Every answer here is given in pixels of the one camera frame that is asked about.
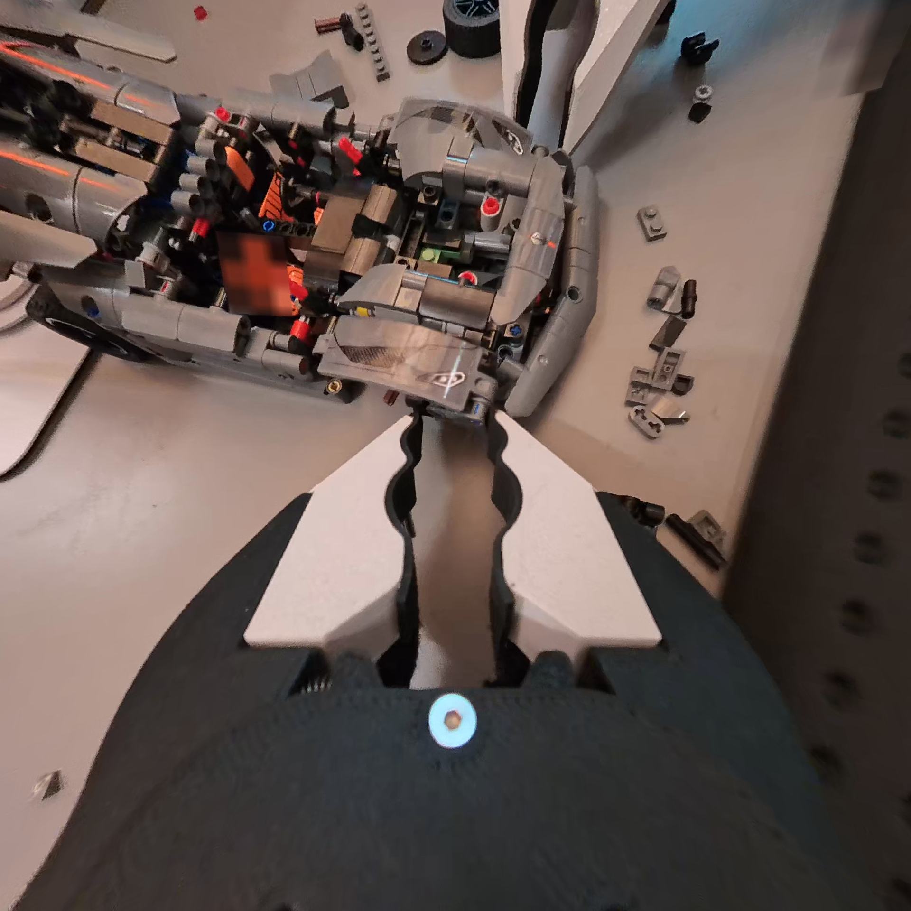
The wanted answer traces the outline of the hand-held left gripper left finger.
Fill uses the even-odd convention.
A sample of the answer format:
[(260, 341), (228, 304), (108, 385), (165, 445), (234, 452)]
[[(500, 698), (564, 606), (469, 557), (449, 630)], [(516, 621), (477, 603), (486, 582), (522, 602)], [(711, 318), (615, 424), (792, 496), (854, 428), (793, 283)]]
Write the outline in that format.
[(253, 648), (371, 659), (388, 687), (416, 670), (414, 523), (423, 416), (404, 416), (316, 484), (244, 632)]

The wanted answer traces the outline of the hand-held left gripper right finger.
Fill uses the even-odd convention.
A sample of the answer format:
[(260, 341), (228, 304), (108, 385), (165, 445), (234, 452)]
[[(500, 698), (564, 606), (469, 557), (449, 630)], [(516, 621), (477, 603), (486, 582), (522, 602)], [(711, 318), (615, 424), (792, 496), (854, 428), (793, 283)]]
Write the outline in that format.
[(487, 422), (491, 499), (503, 520), (489, 588), (495, 684), (559, 652), (653, 649), (661, 633), (595, 488), (505, 412)]

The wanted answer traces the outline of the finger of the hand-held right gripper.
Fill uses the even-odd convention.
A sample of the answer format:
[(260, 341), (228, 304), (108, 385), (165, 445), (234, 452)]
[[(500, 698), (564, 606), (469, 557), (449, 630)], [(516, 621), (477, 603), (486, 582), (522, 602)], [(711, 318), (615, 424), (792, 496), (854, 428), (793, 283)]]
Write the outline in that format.
[(548, 128), (535, 113), (543, 74), (543, 43), (553, 1), (500, 2), (500, 60), (505, 113), (532, 134)]
[(673, 13), (670, 1), (596, 1), (578, 5), (581, 50), (567, 86), (561, 147), (574, 152), (655, 27)]

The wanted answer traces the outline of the grey lego car model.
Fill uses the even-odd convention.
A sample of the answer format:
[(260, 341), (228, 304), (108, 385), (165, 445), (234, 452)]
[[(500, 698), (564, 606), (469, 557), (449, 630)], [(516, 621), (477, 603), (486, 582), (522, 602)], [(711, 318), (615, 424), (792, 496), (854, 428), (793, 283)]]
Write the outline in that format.
[(2, 3), (2, 260), (28, 317), (133, 363), (482, 426), (531, 416), (598, 298), (599, 199), (488, 108), (377, 125), (302, 71), (178, 94), (64, 51)]

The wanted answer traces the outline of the black lego tire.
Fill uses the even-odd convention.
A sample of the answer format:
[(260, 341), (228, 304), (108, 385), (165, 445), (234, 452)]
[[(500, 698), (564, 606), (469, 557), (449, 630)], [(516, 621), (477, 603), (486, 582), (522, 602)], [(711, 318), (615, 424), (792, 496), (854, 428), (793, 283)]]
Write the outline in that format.
[(451, 51), (467, 59), (500, 53), (498, 1), (444, 1), (444, 33)]

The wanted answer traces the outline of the black lego double connector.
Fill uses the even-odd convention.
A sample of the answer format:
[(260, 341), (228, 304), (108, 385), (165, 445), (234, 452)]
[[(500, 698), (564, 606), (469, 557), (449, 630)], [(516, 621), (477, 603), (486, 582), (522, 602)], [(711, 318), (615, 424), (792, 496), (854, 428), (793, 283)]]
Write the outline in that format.
[(621, 507), (641, 526), (649, 530), (657, 530), (666, 518), (665, 507), (642, 500), (632, 495), (616, 495)]

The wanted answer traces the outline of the long grey lego plate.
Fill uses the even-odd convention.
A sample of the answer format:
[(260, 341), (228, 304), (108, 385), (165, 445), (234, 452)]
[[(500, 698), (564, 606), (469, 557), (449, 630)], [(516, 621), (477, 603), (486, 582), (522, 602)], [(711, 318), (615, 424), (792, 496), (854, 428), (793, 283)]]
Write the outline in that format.
[(361, 2), (355, 5), (355, 12), (363, 33), (366, 49), (370, 54), (375, 80), (378, 83), (385, 82), (391, 77), (391, 73), (380, 36), (376, 31), (372, 10), (366, 3)]

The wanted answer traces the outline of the grey lego sloped panel assembly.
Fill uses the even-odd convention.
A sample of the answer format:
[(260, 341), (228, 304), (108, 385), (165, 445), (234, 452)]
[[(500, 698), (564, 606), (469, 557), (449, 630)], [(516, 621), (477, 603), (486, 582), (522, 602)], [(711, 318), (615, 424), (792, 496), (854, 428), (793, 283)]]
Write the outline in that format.
[(330, 101), (342, 110), (350, 107), (343, 72), (328, 50), (320, 52), (310, 64), (293, 73), (271, 74), (269, 82), (272, 92), (279, 96)]

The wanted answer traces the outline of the black dimpled foam mat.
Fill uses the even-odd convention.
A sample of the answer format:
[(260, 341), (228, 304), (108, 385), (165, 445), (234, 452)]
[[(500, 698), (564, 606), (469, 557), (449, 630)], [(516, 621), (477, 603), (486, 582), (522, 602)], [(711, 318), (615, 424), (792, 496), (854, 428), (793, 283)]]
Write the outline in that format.
[(909, 47), (861, 106), (725, 599), (850, 859), (909, 909)]

